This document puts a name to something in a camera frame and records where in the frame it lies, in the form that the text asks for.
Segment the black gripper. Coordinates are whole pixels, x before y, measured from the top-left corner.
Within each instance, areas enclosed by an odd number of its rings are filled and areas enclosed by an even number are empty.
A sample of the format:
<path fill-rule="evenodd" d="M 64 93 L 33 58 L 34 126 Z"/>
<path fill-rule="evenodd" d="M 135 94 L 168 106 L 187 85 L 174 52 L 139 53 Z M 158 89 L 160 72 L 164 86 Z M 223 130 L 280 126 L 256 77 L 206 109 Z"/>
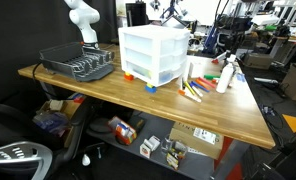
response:
<path fill-rule="evenodd" d="M 228 17 L 224 23 L 224 30 L 228 30 L 228 36 L 224 42 L 226 50 L 236 50 L 252 23 L 249 17 Z"/>

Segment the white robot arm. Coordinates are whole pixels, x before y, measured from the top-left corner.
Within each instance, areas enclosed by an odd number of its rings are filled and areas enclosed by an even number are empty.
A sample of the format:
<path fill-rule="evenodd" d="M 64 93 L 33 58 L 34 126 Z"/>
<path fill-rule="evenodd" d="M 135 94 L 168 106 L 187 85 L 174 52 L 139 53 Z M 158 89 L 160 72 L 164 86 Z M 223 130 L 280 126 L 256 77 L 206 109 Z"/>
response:
<path fill-rule="evenodd" d="M 236 50 L 245 32 L 251 28 L 259 7 L 259 0 L 238 0 L 229 13 L 221 13 L 216 20 L 217 44 L 224 50 Z"/>

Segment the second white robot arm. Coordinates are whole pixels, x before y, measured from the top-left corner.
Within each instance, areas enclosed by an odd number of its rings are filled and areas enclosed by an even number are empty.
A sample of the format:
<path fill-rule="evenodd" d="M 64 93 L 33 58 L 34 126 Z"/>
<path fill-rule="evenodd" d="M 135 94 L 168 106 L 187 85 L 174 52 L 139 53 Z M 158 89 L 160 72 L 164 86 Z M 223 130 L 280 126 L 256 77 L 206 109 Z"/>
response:
<path fill-rule="evenodd" d="M 84 46 L 86 48 L 98 49 L 96 31 L 91 27 L 93 23 L 100 20 L 100 14 L 83 0 L 64 0 L 70 8 L 69 18 L 79 28 Z"/>

